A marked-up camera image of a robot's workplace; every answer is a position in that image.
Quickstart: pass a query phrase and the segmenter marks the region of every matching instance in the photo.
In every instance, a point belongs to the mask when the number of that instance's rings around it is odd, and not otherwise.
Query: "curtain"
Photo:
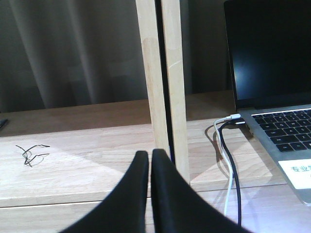
[[[0,33],[0,112],[147,98],[134,0],[1,0]]]

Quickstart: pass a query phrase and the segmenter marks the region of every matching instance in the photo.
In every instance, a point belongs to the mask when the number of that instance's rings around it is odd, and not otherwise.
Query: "charging cable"
[[[240,182],[239,182],[239,177],[238,177],[238,172],[237,172],[237,168],[235,166],[233,157],[228,149],[228,147],[225,144],[225,139],[223,137],[223,129],[227,126],[227,125],[237,125],[237,124],[243,124],[245,122],[241,122],[241,121],[235,121],[235,120],[231,120],[231,121],[227,121],[224,124],[222,124],[222,126],[219,128],[219,134],[220,134],[220,138],[221,138],[221,144],[224,148],[224,150],[226,151],[230,163],[232,165],[232,170],[233,170],[233,177],[235,180],[235,186],[236,186],[236,190],[237,190],[237,199],[238,199],[238,225],[241,226],[242,225],[242,199],[241,199],[241,189],[240,189]]]
[[[228,209],[228,203],[229,203],[229,196],[230,196],[230,191],[231,191],[231,188],[232,188],[232,182],[233,182],[233,169],[232,169],[232,165],[229,161],[229,158],[226,154],[226,151],[223,147],[223,144],[222,144],[222,140],[221,140],[221,134],[217,128],[217,124],[221,123],[221,122],[224,122],[224,121],[228,121],[228,120],[234,120],[234,119],[239,119],[241,118],[241,115],[240,114],[232,114],[232,115],[229,115],[229,116],[226,116],[224,118],[220,118],[218,120],[215,120],[213,125],[214,125],[214,128],[215,128],[215,131],[216,131],[216,134],[217,134],[217,138],[218,138],[218,143],[219,143],[219,148],[220,148],[220,152],[221,152],[221,155],[222,157],[224,158],[227,166],[228,166],[228,170],[229,170],[229,182],[228,182],[228,188],[227,188],[227,194],[226,194],[226,198],[225,198],[225,206],[224,206],[224,215],[226,216],[227,215],[227,209]]]

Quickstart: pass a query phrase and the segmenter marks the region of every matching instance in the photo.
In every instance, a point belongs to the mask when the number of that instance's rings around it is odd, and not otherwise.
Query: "laptop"
[[[224,3],[236,110],[311,205],[311,0]]]

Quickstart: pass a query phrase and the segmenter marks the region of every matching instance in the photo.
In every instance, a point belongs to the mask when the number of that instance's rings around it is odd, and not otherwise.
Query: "wooden desk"
[[[155,148],[147,100],[0,114],[0,232],[58,232],[115,187],[137,150]],[[33,167],[22,150],[44,144]]]
[[[234,112],[231,92],[187,97],[191,185],[222,212],[227,171],[211,125]],[[136,150],[155,147],[146,100],[0,114],[0,232],[55,233],[88,213],[120,180]],[[287,186],[261,145],[244,128],[226,129],[242,188],[242,224],[254,232],[309,230],[310,208]],[[42,163],[23,164],[21,151],[50,148]],[[232,190],[228,216],[236,216]],[[154,232],[150,198],[147,232]]]

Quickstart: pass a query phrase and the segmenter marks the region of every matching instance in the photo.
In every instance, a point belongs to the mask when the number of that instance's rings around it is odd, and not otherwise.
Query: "white cable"
[[[228,183],[228,188],[227,188],[227,195],[226,195],[226,198],[225,198],[225,207],[224,207],[224,215],[226,216],[227,214],[227,208],[228,208],[228,203],[229,203],[229,196],[230,196],[230,191],[231,191],[231,188],[232,188],[232,182],[233,182],[233,171],[232,171],[232,165],[229,161],[229,158],[227,156],[227,153],[226,151],[224,150],[224,147],[221,143],[221,139],[220,139],[220,134],[219,134],[219,130],[217,128],[217,124],[220,123],[220,122],[223,122],[223,121],[226,121],[226,120],[232,120],[232,119],[238,119],[238,118],[241,118],[241,115],[240,114],[232,114],[230,116],[226,116],[224,118],[220,118],[218,120],[215,120],[214,121],[214,128],[215,128],[215,131],[216,131],[216,134],[217,134],[217,138],[218,138],[218,142],[219,142],[219,148],[220,148],[220,151],[221,151],[221,155],[222,157],[224,158],[225,162],[227,163],[228,165],[228,169],[229,169],[229,183]]]

